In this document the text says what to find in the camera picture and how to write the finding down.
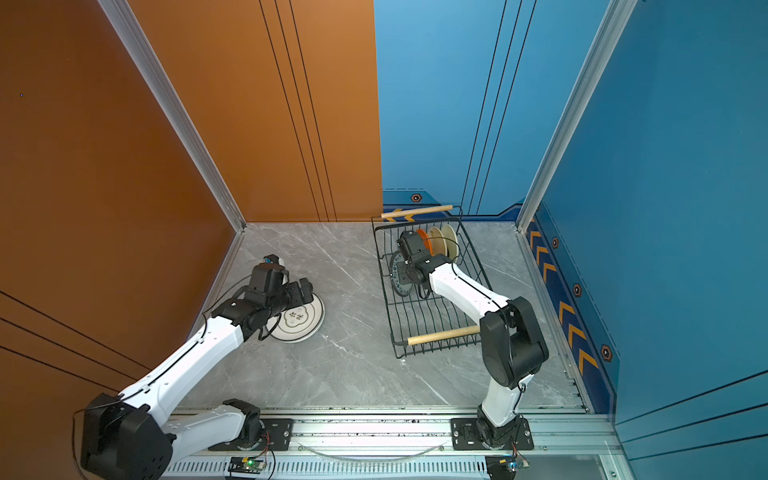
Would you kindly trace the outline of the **grey-green patterned small plate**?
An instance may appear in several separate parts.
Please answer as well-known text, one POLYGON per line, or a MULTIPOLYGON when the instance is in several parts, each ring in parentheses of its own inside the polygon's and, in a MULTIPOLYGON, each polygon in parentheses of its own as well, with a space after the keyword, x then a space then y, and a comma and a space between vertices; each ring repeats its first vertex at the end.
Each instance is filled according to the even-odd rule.
POLYGON ((391 256, 389 270, 393 292, 400 297, 409 297, 413 291, 413 283, 406 273, 405 260, 401 252, 391 256))

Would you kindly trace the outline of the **black wire dish rack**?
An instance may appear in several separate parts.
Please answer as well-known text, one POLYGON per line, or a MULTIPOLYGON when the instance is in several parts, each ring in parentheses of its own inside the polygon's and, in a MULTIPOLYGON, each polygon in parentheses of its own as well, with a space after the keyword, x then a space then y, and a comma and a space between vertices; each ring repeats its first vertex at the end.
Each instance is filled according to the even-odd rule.
POLYGON ((444 265, 475 286, 491 288, 461 210, 396 208, 370 222, 395 358, 478 344, 476 321, 438 293, 430 279, 444 265))

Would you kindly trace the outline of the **orange small plate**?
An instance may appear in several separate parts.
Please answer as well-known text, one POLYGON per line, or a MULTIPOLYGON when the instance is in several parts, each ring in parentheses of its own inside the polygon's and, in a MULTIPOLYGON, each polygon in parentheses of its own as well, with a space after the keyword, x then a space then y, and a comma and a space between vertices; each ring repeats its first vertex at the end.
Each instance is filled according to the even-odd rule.
POLYGON ((419 235, 419 237, 421 238, 421 240, 422 240, 422 242, 423 242, 424 246, 426 247, 426 249, 427 249, 429 252, 432 252, 431 241, 430 241, 430 239, 429 239, 429 236, 428 236, 428 234, 426 233, 426 231, 425 231, 425 230, 423 230, 423 229, 418 229, 418 230, 417 230, 417 234, 418 234, 418 235, 419 235))

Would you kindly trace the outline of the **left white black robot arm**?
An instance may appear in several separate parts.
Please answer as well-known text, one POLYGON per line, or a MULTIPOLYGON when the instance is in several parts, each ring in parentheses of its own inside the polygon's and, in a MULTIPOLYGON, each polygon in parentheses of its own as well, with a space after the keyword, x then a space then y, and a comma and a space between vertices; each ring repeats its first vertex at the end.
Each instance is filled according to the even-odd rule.
POLYGON ((266 256, 248 284, 212 308, 203 326, 159 366, 84 408, 82 438, 72 444, 78 471, 102 479, 158 479, 171 463, 214 445, 265 444, 261 410, 247 401, 229 399, 185 420, 171 416, 227 355, 251 337, 268 338, 284 313, 315 299, 309 279, 291 280, 277 256, 266 256))

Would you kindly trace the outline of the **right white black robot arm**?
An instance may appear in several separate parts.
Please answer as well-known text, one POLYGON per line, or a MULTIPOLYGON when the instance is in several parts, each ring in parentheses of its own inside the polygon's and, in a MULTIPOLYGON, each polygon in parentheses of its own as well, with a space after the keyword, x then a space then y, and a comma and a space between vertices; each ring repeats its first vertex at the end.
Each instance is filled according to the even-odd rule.
POLYGON ((411 337, 410 344, 448 340, 477 334, 490 383, 478 407, 476 429, 488 449, 534 449, 528 420, 519 412, 520 401, 542 365, 549 349, 532 304, 524 297, 509 299, 465 274, 449 257, 430 253, 415 231, 397 241, 402 256, 397 275, 451 302, 475 325, 463 330, 411 337))

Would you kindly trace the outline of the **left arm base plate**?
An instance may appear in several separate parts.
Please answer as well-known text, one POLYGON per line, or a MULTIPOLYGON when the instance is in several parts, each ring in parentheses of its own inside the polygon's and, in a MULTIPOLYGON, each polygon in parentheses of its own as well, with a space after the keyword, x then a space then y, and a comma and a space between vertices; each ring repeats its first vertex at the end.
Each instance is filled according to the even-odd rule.
POLYGON ((246 424, 235 439, 215 444, 208 450, 284 452, 289 449, 293 427, 294 420, 291 418, 262 418, 258 423, 246 424))

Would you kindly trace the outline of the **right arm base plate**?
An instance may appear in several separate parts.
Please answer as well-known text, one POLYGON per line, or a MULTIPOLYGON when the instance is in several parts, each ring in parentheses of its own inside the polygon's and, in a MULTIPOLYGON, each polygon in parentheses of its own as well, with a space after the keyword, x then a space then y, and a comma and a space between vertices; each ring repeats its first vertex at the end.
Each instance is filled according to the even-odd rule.
POLYGON ((519 415, 502 427, 484 418, 452 418, 452 445, 455 450, 532 451, 535 448, 528 420, 519 415))

